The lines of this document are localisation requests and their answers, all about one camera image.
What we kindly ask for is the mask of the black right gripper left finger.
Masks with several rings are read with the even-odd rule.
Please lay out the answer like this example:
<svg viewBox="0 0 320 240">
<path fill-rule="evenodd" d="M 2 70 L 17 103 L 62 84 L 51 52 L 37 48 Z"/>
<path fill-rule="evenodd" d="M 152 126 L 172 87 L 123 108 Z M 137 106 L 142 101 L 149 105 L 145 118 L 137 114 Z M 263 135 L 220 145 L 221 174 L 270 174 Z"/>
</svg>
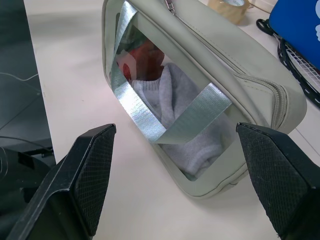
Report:
<svg viewBox="0 0 320 240">
<path fill-rule="evenodd" d="M 6 237 L 91 240 L 97 232 L 112 165 L 114 124 L 80 135 L 48 166 L 29 152 L 6 152 Z"/>
</svg>

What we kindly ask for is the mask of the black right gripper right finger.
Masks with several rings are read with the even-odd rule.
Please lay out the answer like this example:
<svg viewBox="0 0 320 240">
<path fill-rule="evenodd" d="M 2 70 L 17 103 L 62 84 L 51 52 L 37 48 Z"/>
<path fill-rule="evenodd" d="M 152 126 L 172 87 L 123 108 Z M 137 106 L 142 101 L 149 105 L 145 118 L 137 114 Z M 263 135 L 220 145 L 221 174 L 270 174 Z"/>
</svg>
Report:
<svg viewBox="0 0 320 240">
<path fill-rule="evenodd" d="M 285 133 L 236 126 L 253 188 L 282 240 L 320 238 L 320 168 Z"/>
</svg>

